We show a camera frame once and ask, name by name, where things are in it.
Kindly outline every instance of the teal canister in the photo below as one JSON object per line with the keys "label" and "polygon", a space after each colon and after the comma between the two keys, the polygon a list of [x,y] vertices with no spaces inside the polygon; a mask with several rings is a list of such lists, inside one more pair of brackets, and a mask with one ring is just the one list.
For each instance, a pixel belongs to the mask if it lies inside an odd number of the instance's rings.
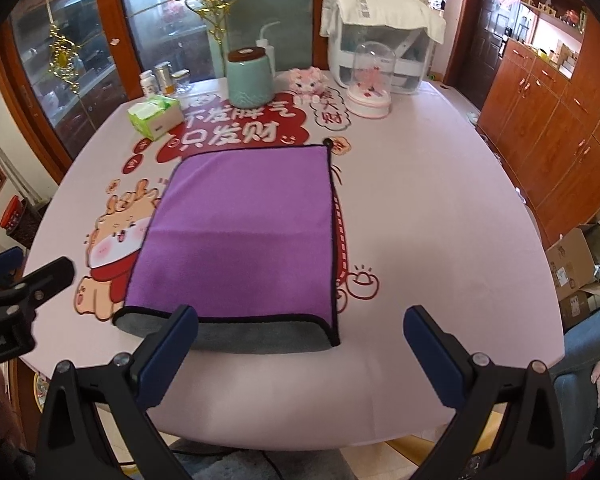
{"label": "teal canister", "polygon": [[236,108],[257,108],[273,99],[273,75],[260,46],[232,50],[227,56],[229,102]]}

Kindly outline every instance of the green tissue package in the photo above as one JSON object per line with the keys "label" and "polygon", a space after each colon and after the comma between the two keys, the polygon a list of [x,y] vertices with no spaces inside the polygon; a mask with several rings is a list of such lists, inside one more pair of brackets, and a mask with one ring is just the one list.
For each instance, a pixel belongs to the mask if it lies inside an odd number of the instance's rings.
{"label": "green tissue package", "polygon": [[184,122],[177,99],[161,95],[149,96],[127,111],[134,128],[151,140],[159,139],[166,132]]}

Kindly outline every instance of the dark front door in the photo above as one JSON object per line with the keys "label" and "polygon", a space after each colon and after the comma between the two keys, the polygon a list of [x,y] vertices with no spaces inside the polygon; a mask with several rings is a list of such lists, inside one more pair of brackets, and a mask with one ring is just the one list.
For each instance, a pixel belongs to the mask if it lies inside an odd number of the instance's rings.
{"label": "dark front door", "polygon": [[514,27],[520,0],[482,0],[471,49],[460,70],[457,88],[482,109],[500,66],[500,47],[507,27]]}

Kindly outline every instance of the yellow chair leg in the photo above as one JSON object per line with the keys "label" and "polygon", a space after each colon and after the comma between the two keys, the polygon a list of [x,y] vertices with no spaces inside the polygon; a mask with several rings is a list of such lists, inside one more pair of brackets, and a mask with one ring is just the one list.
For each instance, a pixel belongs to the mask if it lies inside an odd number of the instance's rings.
{"label": "yellow chair leg", "polygon": [[[475,446],[474,454],[482,453],[493,446],[493,441],[498,434],[500,423],[502,422],[502,414],[491,412],[487,425],[480,436],[478,444]],[[394,440],[387,440],[387,444],[393,447],[407,460],[410,460],[415,465],[421,465],[426,457],[431,453],[431,450],[436,445],[435,442],[420,438],[419,436],[409,435]]]}

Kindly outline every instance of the brown wooden lid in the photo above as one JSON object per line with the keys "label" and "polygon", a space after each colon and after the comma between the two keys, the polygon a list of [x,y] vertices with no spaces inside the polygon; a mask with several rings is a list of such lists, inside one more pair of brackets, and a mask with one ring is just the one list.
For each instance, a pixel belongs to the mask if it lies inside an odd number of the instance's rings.
{"label": "brown wooden lid", "polygon": [[240,61],[250,61],[251,59],[258,59],[266,55],[266,51],[261,46],[247,46],[245,48],[232,50],[231,52],[229,52],[226,58],[230,62],[234,63]]}

